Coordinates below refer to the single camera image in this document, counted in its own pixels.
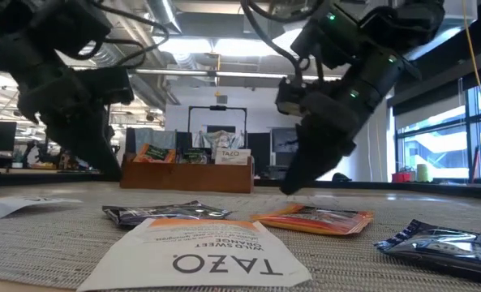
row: woven mat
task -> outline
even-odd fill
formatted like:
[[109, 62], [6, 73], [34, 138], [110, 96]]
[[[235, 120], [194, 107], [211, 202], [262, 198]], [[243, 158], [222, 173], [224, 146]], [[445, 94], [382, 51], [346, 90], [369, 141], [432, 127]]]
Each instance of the woven mat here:
[[[247, 220], [288, 201], [340, 209], [372, 210], [376, 218], [359, 235], [328, 237], [269, 228], [310, 270], [313, 281], [293, 288], [181, 288], [184, 291], [481, 291], [481, 284], [451, 277], [379, 253], [372, 244], [402, 230], [411, 219], [481, 231], [481, 201], [401, 199], [382, 195], [286, 197], [263, 188], [252, 196], [223, 196], [174, 191], [123, 191], [112, 187], [69, 192], [60, 197], [83, 204], [28, 207], [0, 220], [0, 279], [57, 288], [77, 288], [101, 257], [124, 234], [101, 211], [103, 204], [156, 205], [199, 200], [236, 211], [230, 219]], [[48, 191], [39, 194], [48, 195]], [[174, 291], [177, 288], [156, 289]]]

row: ceiling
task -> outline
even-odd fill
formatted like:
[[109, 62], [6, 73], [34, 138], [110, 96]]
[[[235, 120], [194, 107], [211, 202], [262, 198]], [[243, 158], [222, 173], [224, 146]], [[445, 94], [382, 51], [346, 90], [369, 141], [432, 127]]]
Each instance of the ceiling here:
[[[38, 6], [43, 0], [33, 0]], [[259, 0], [256, 1], [261, 7], [273, 14], [288, 15], [292, 11], [304, 8], [307, 0]], [[355, 17], [362, 17], [376, 6], [388, 5], [389, 0], [367, 1], [369, 4], [354, 4], [344, 2], [342, 5]], [[161, 22], [167, 19], [165, 26], [170, 29], [172, 40], [177, 39], [199, 39], [209, 43], [212, 50], [218, 49], [218, 42], [222, 39], [234, 38], [236, 40], [257, 41], [257, 35], [252, 31], [251, 25], [243, 15], [238, 0], [105, 0], [106, 6], [115, 9], [131, 12], [140, 17], [154, 17]], [[170, 18], [170, 10], [174, 13], [174, 18]], [[122, 38], [136, 40], [144, 45], [152, 44], [152, 35], [157, 32], [145, 24], [139, 24], [133, 20], [124, 19], [121, 16], [105, 14], [114, 28], [109, 38]], [[285, 32], [300, 28], [303, 24], [293, 24], [283, 26], [269, 22], [266, 19], [257, 18], [260, 26], [275, 39]], [[173, 54], [169, 49], [156, 49], [147, 54], [147, 61], [141, 68], [175, 68], [190, 70], [217, 70], [232, 72], [257, 72], [257, 73], [278, 73], [291, 74], [293, 67], [283, 57], [275, 54], [272, 50], [266, 51], [265, 48], [259, 49], [266, 52], [259, 54], [253, 52], [248, 56], [239, 56], [238, 51], [243, 53], [249, 49], [250, 45], [236, 45], [237, 53], [221, 54], [220, 58], [216, 55], [200, 53], [185, 53], [181, 61], [181, 54]], [[184, 45], [176, 46], [175, 49], [185, 49]], [[131, 54], [137, 50], [136, 47], [128, 45], [105, 45], [101, 50], [101, 55], [89, 61], [76, 61], [66, 56], [62, 56], [64, 62], [73, 67], [107, 67], [112, 65], [122, 56]], [[324, 68], [326, 75], [340, 76], [346, 71], [346, 67], [338, 67], [335, 70]], [[315, 75], [316, 68], [311, 64], [310, 68], [303, 73], [304, 75]], [[112, 119], [115, 127], [123, 125], [134, 125], [134, 127], [153, 127], [161, 129], [164, 125], [163, 111], [166, 105], [188, 105], [194, 102], [188, 99], [188, 92], [191, 95], [203, 94], [208, 97], [211, 92], [216, 90], [228, 92], [228, 88], [236, 88], [231, 94], [237, 94], [242, 90], [259, 90], [260, 95], [266, 94], [266, 88], [271, 88], [272, 93], [279, 82], [278, 79], [257, 79], [222, 77], [220, 79], [209, 77], [188, 77], [188, 76], [165, 76], [152, 74], [136, 74], [131, 72], [131, 85], [134, 89], [136, 99], [130, 105], [113, 105]], [[22, 128], [31, 125], [18, 117], [16, 102], [18, 94], [15, 81], [5, 73], [0, 72], [0, 119], [15, 120], [22, 123]], [[153, 122], [146, 120], [146, 113], [154, 113]]]

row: table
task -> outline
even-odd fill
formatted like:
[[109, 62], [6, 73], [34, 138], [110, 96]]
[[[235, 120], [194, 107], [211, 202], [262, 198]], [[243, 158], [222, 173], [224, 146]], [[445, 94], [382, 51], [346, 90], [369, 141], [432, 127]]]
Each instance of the table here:
[[[78, 244], [78, 236], [85, 234], [91, 243], [85, 256], [93, 259], [103, 256], [108, 247], [118, 240], [124, 232], [116, 230], [114, 224], [101, 211], [102, 204], [173, 204], [190, 200], [201, 200], [205, 204], [217, 207], [226, 205], [238, 208], [232, 214], [232, 219], [246, 220], [252, 212], [262, 212], [288, 202], [327, 204], [334, 208], [373, 210], [376, 212], [375, 222], [371, 223], [360, 235], [349, 238], [325, 237], [313, 234], [303, 234], [290, 230], [270, 229], [280, 238], [294, 255], [305, 264], [315, 280], [299, 286], [295, 290], [314, 291], [324, 290], [411, 290], [411, 291], [481, 291], [481, 284], [441, 275], [425, 270], [418, 266], [395, 260], [377, 252], [371, 244], [395, 235], [406, 227], [411, 219], [419, 219], [427, 223], [440, 224], [447, 227], [481, 231], [481, 200], [454, 198], [448, 195], [428, 195], [408, 191], [363, 191], [363, 190], [327, 190], [306, 189], [295, 196], [281, 195], [276, 188], [256, 187], [253, 194], [226, 194], [182, 191], [152, 191], [152, 190], [122, 190], [116, 182], [78, 182], [55, 185], [38, 185], [30, 187], [0, 187], [2, 195], [47, 195], [81, 199], [85, 203], [81, 207], [69, 206], [58, 208], [31, 208], [17, 212], [7, 219], [0, 220], [0, 228], [7, 225], [18, 225], [18, 232], [14, 234], [0, 234], [1, 244], [7, 240], [26, 246], [31, 237], [43, 237], [35, 228], [57, 230], [51, 234], [50, 244], [59, 244], [67, 248]], [[93, 234], [101, 227], [102, 234]], [[44, 244], [41, 247], [47, 251], [45, 240], [34, 244]], [[21, 275], [22, 271], [12, 261], [11, 256], [0, 260], [0, 269], [9, 275], [6, 278], [18, 282], [40, 283], [70, 289], [55, 289], [27, 285], [13, 281], [1, 281], [0, 291], [69, 291], [76, 287], [81, 279], [79, 274], [72, 275], [72, 279], [61, 273], [65, 268], [79, 267], [87, 275], [92, 271], [92, 264], [77, 262], [74, 251], [66, 251], [62, 259], [51, 252], [44, 258], [56, 263], [58, 270], [40, 270], [41, 263], [35, 265], [37, 273]], [[18, 250], [15, 256], [34, 255], [34, 249], [27, 247], [22, 255]], [[63, 275], [55, 280], [54, 275]]]

